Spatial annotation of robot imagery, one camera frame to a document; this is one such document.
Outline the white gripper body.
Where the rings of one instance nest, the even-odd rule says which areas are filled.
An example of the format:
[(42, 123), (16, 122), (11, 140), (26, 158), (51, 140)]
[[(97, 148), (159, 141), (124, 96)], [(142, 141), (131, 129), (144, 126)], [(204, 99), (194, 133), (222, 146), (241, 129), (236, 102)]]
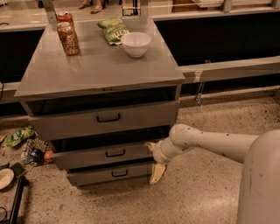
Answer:
[(169, 157), (167, 157), (164, 154), (163, 152), (164, 146), (165, 146), (164, 140), (154, 143), (151, 146), (151, 152), (154, 160), (161, 165), (167, 165), (172, 161)]

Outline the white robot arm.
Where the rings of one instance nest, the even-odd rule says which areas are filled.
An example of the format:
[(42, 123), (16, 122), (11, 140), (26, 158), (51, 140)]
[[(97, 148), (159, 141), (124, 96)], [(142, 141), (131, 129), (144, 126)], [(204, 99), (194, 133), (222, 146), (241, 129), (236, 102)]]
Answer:
[(194, 147), (242, 164), (236, 224), (280, 224), (280, 130), (260, 136), (205, 132), (174, 125), (169, 136), (148, 143), (155, 164), (150, 183), (156, 184), (166, 166)]

